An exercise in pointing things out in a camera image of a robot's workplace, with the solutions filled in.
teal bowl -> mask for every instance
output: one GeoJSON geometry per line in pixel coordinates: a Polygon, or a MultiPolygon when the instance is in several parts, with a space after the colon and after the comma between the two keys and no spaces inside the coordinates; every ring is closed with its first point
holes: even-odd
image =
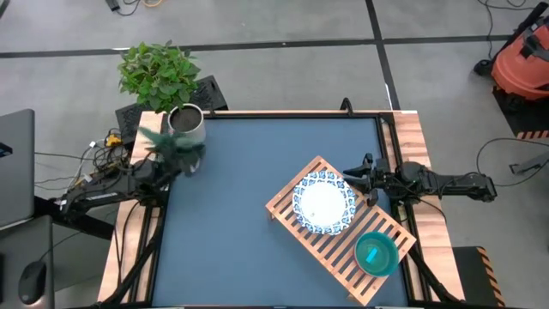
{"type": "Polygon", "coordinates": [[[354,246],[354,258],[366,274],[388,276],[398,266],[398,249],[384,233],[365,233],[354,246]]]}

blue table surface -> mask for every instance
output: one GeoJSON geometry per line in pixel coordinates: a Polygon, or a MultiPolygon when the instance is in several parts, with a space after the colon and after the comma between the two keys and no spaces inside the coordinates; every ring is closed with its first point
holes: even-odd
{"type": "MultiPolygon", "coordinates": [[[[172,184],[154,306],[357,306],[265,204],[315,156],[337,170],[381,156],[373,119],[206,121],[206,154],[172,184]]],[[[389,212],[389,201],[378,205],[389,212]]],[[[401,268],[369,306],[405,306],[401,268]]]]}

computer mouse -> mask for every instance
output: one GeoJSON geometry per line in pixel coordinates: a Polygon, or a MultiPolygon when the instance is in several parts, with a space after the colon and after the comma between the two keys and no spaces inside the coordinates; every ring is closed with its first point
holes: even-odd
{"type": "Polygon", "coordinates": [[[42,261],[34,261],[25,267],[19,279],[19,298],[23,304],[31,305],[42,297],[45,271],[45,263],[42,261]]]}

orange vacuum cleaner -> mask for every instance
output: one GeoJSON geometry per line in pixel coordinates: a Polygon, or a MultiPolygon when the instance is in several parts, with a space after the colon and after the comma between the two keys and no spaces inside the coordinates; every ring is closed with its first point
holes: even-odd
{"type": "Polygon", "coordinates": [[[549,16],[547,3],[538,3],[492,60],[480,60],[474,72],[492,76],[494,91],[504,93],[504,112],[519,112],[549,103],[549,16]]]}

gray floor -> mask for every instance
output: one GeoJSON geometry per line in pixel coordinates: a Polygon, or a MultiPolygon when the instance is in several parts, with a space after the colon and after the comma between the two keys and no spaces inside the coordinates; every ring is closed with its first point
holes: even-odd
{"type": "MultiPolygon", "coordinates": [[[[485,35],[489,27],[485,8],[475,0],[374,4],[384,38],[485,35]]],[[[510,33],[527,13],[494,10],[493,33],[510,33]]],[[[0,52],[115,48],[142,40],[191,45],[372,37],[360,0],[165,0],[156,9],[140,6],[125,18],[112,14],[102,1],[12,0],[0,19],[0,52]]],[[[472,66],[486,57],[486,42],[386,45],[386,50],[401,108],[419,111],[438,172],[474,170],[485,141],[512,137],[490,94],[491,83],[471,74],[472,66]]],[[[328,109],[344,96],[357,109],[389,109],[374,45],[196,55],[202,74],[215,75],[232,109],[328,109]]],[[[114,110],[133,101],[117,90],[118,62],[118,56],[0,59],[0,114],[33,108],[36,148],[80,155],[89,142],[116,126],[114,110]]],[[[542,150],[494,144],[481,156],[480,166],[496,182],[510,183],[516,178],[507,165],[542,150]]],[[[39,157],[36,179],[69,176],[76,168],[70,160],[39,157]]],[[[544,203],[549,193],[542,187],[548,179],[549,173],[542,171],[526,184],[500,188],[490,204],[466,198],[443,201],[453,245],[488,250],[508,306],[546,307],[549,300],[544,289],[549,285],[549,209],[544,203]]],[[[43,197],[61,193],[37,189],[43,197]]],[[[94,215],[105,218],[113,210],[116,206],[94,215]]],[[[54,236],[61,239],[69,233],[59,227],[54,236]]],[[[82,235],[56,248],[57,307],[94,302],[108,245],[82,235]]]]}

